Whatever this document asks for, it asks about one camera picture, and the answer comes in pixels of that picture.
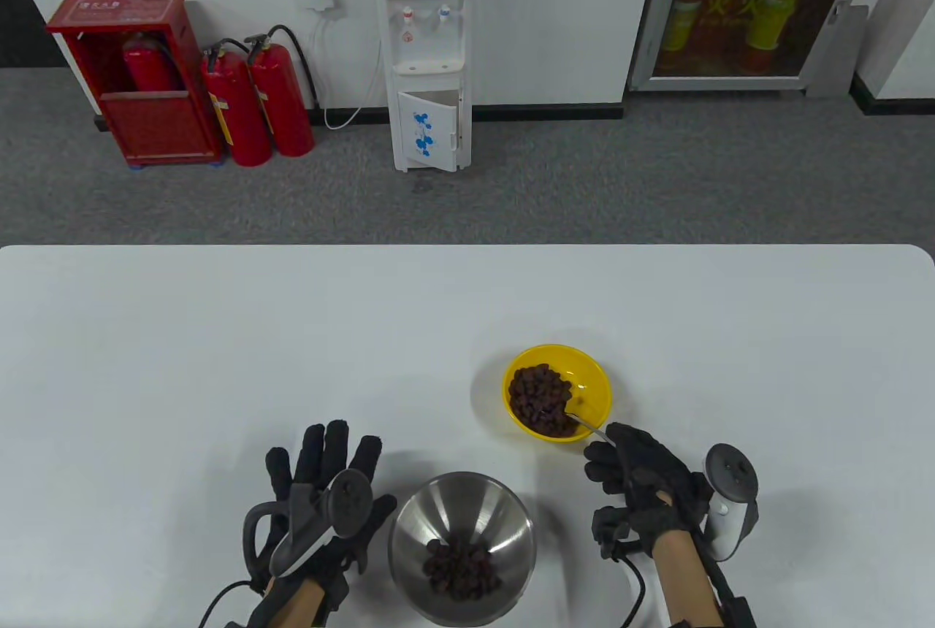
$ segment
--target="spoon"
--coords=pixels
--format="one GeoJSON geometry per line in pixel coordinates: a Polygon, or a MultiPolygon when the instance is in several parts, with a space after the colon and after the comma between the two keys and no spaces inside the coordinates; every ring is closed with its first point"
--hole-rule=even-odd
{"type": "Polygon", "coordinates": [[[581,424],[584,428],[587,428],[588,431],[591,431],[592,434],[599,435],[599,437],[603,438],[606,443],[610,443],[615,448],[617,447],[617,445],[614,444],[614,441],[612,441],[610,438],[607,438],[607,434],[605,434],[604,431],[601,431],[599,428],[595,428],[591,424],[588,424],[588,422],[580,416],[576,414],[570,414],[568,411],[565,411],[565,416],[568,418],[574,418],[575,421],[578,421],[579,424],[581,424]]]}

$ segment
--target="gray carpet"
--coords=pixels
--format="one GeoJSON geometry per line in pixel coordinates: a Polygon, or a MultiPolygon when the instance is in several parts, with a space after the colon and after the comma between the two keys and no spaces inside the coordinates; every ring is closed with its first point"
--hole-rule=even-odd
{"type": "Polygon", "coordinates": [[[637,98],[624,120],[487,123],[456,175],[389,129],[303,160],[131,173],[67,70],[0,71],[0,245],[912,243],[935,252],[935,124],[849,99],[637,98]]]}

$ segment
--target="fire extinguisher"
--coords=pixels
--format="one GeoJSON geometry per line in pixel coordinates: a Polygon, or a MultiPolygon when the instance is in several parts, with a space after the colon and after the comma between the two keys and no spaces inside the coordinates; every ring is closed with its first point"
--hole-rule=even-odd
{"type": "Polygon", "coordinates": [[[123,45],[123,61],[140,93],[184,90],[171,52],[163,42],[134,34],[123,45]]]}
{"type": "Polygon", "coordinates": [[[313,103],[317,104],[315,83],[311,78],[308,61],[295,34],[288,27],[278,24],[268,34],[247,37],[245,41],[253,44],[247,65],[256,94],[270,123],[276,147],[283,156],[299,158],[315,147],[315,137],[289,50],[272,43],[273,34],[277,31],[285,31],[293,41],[308,80],[313,103]]]}
{"type": "Polygon", "coordinates": [[[668,13],[665,33],[662,37],[662,51],[659,54],[659,68],[674,68],[681,61],[692,27],[701,13],[703,0],[673,0],[672,10],[668,13]]]}
{"type": "Polygon", "coordinates": [[[779,47],[782,31],[789,18],[795,13],[798,0],[759,0],[757,13],[747,28],[744,51],[741,54],[741,70],[754,76],[767,74],[772,65],[775,50],[779,47]]]}
{"type": "Polygon", "coordinates": [[[273,156],[270,132],[253,91],[246,56],[224,50],[224,44],[235,44],[248,53],[240,42],[223,39],[205,51],[201,73],[234,163],[253,168],[273,156]]]}

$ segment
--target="robotic glove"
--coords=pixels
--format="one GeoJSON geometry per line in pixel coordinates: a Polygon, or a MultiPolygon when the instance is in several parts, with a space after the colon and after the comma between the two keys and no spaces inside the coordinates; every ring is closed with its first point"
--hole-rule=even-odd
{"type": "MultiPolygon", "coordinates": [[[[346,421],[331,421],[327,430],[321,424],[307,428],[302,441],[302,450],[291,473],[289,453],[284,448],[272,448],[267,454],[267,471],[270,474],[273,492],[277,501],[289,498],[291,485],[311,484],[317,491],[327,490],[338,473],[347,467],[359,470],[372,481],[377,461],[383,450],[380,438],[365,435],[351,464],[348,465],[348,425],[346,421]]],[[[286,577],[276,578],[272,588],[250,618],[251,628],[270,624],[271,619],[287,604],[306,579],[316,582],[324,590],[324,602],[314,625],[324,625],[328,615],[337,611],[347,597],[348,584],[344,572],[357,561],[357,571],[367,569],[367,546],[374,534],[380,530],[387,518],[397,507],[397,498],[384,495],[373,502],[370,517],[356,535],[349,538],[335,537],[315,551],[314,555],[286,577]]],[[[274,516],[270,522],[270,536],[260,552],[251,573],[251,588],[264,592],[272,579],[270,557],[289,530],[287,517],[274,516]]]]}
{"type": "Polygon", "coordinates": [[[622,494],[627,508],[604,507],[595,512],[592,531],[602,554],[611,557],[616,541],[630,529],[640,537],[642,551],[652,557],[657,538],[667,531],[694,531],[711,501],[704,475],[692,473],[648,432],[627,424],[609,424],[614,445],[595,442],[584,449],[584,474],[600,482],[605,494],[622,494]],[[663,492],[669,505],[658,497],[663,492]]]}

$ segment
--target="glove finger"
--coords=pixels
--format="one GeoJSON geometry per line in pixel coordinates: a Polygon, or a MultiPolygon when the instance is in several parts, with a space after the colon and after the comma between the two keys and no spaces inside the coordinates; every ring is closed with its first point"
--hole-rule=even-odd
{"type": "Polygon", "coordinates": [[[324,426],[315,424],[305,430],[302,450],[295,464],[295,481],[312,484],[321,474],[321,451],[324,449],[324,426]]]}
{"type": "Polygon", "coordinates": [[[620,467],[610,467],[600,462],[588,462],[584,465],[584,474],[592,482],[622,482],[624,475],[620,467]]]}
{"type": "Polygon", "coordinates": [[[607,424],[607,429],[605,429],[607,438],[610,438],[617,445],[633,445],[637,442],[644,441],[644,438],[641,434],[646,434],[645,431],[635,428],[630,424],[621,424],[618,421],[612,421],[611,424],[607,424]]]}
{"type": "Polygon", "coordinates": [[[622,479],[611,479],[601,485],[604,488],[604,494],[624,494],[624,481],[622,479]]]}
{"type": "Polygon", "coordinates": [[[370,539],[380,527],[385,524],[386,520],[390,518],[390,514],[397,510],[397,498],[393,497],[393,494],[384,494],[383,497],[378,498],[373,503],[373,508],[370,511],[370,518],[365,522],[364,527],[361,528],[357,537],[361,540],[367,541],[370,543],[370,539]]]}
{"type": "Polygon", "coordinates": [[[347,465],[348,422],[332,421],[324,432],[324,453],[321,455],[321,471],[315,486],[324,490],[347,465]]]}
{"type": "Polygon", "coordinates": [[[348,467],[360,470],[367,479],[373,481],[373,473],[377,470],[377,461],[380,460],[380,453],[383,451],[383,441],[376,435],[365,435],[360,439],[360,445],[357,446],[357,452],[354,454],[354,460],[348,467]]]}
{"type": "Polygon", "coordinates": [[[267,472],[270,474],[276,501],[288,499],[289,488],[293,482],[289,466],[289,451],[285,448],[271,448],[270,452],[267,452],[267,472]]]}
{"type": "Polygon", "coordinates": [[[617,457],[617,449],[610,443],[592,443],[584,449],[584,457],[591,462],[608,465],[608,467],[620,467],[620,458],[617,457]]]}

